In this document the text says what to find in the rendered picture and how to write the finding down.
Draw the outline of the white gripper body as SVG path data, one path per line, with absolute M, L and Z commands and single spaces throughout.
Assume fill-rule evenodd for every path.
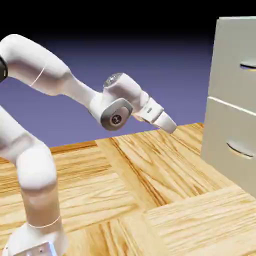
M 159 117 L 153 122 L 153 125 L 169 134 L 172 134 L 177 128 L 177 124 L 165 111 L 159 115 Z

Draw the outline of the pale grey drawer front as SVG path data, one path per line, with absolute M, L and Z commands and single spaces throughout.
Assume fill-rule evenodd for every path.
M 256 113 L 256 16 L 221 17 L 216 22 L 208 95 Z
M 237 155 L 227 146 L 227 141 L 251 150 L 254 157 Z M 209 96 L 201 157 L 256 198 L 256 113 Z

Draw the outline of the pale grey cabinet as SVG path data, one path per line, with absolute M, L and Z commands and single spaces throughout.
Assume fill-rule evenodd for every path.
M 201 157 L 256 198 L 256 16 L 216 22 Z

